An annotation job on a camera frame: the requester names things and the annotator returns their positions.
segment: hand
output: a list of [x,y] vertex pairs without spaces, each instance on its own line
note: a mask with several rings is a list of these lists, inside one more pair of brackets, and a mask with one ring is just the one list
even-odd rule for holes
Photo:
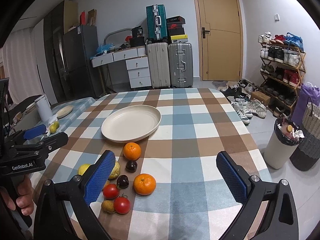
[[[31,181],[28,175],[24,175],[23,182],[21,182],[18,187],[18,193],[20,197],[17,198],[17,206],[21,208],[21,213],[25,216],[31,215],[34,209],[34,204],[32,201],[32,186]],[[7,190],[4,187],[0,187],[0,194],[7,205],[11,210],[16,209],[16,205],[13,200],[10,198]]]

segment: black container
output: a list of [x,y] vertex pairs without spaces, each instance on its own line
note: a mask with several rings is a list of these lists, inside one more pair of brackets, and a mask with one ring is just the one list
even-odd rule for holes
[[143,28],[141,27],[141,25],[131,29],[131,31],[132,31],[133,38],[142,37],[143,35]]
[[177,29],[169,29],[169,36],[175,36],[175,35],[183,35],[184,33],[184,28],[177,28]]
[[168,30],[182,28],[182,22],[168,23],[167,27],[168,27]]
[[130,42],[130,47],[131,48],[145,45],[145,41],[144,41],[144,37],[143,36],[142,37],[131,38],[131,39],[129,39],[129,42]]
[[167,18],[167,23],[173,23],[173,22],[182,22],[182,24],[186,24],[186,20],[181,16]]

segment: tablecloth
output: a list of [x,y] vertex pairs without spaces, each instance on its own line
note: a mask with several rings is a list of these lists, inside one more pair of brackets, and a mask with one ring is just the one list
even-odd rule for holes
[[79,115],[81,115],[89,106],[91,106],[96,100],[89,97],[89,98],[81,98],[78,100],[70,101],[63,103],[61,105],[58,105],[52,109],[52,114],[56,114],[60,109],[64,108],[65,106],[73,105],[73,109],[70,114],[66,115],[65,117],[62,117],[59,119],[59,128],[56,132],[64,132],[66,128],[68,128],[72,122],[77,119]]
[[[135,173],[124,169],[124,144],[112,143],[101,133],[111,113],[126,106],[150,105],[162,115],[159,128],[138,142],[141,157]],[[83,163],[95,163],[105,150],[115,153],[121,174],[130,185],[121,190],[132,210],[126,215],[105,214],[103,195],[90,206],[115,240],[219,239],[241,208],[216,167],[216,155],[226,150],[250,174],[271,181],[267,166],[243,122],[217,90],[165,89],[110,94],[87,108],[66,130],[67,145],[49,154],[44,171],[31,177],[34,200],[43,182],[70,180]],[[149,196],[135,195],[132,182],[140,173],[157,182]],[[68,214],[78,236],[84,239],[70,203]],[[254,230],[249,231],[251,238]]]

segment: curtain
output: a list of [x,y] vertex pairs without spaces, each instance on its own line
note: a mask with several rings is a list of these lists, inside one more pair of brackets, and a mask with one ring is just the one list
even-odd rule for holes
[[3,49],[4,73],[9,77],[9,92],[15,104],[43,94],[36,58],[32,51],[31,28],[13,32]]

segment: red tomato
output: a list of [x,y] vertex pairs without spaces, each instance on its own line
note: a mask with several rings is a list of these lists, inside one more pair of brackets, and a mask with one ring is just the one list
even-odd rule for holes
[[102,191],[106,199],[114,199],[118,197],[119,190],[115,184],[106,185]]
[[124,215],[130,211],[131,204],[127,196],[122,194],[122,196],[115,199],[113,207],[118,214]]

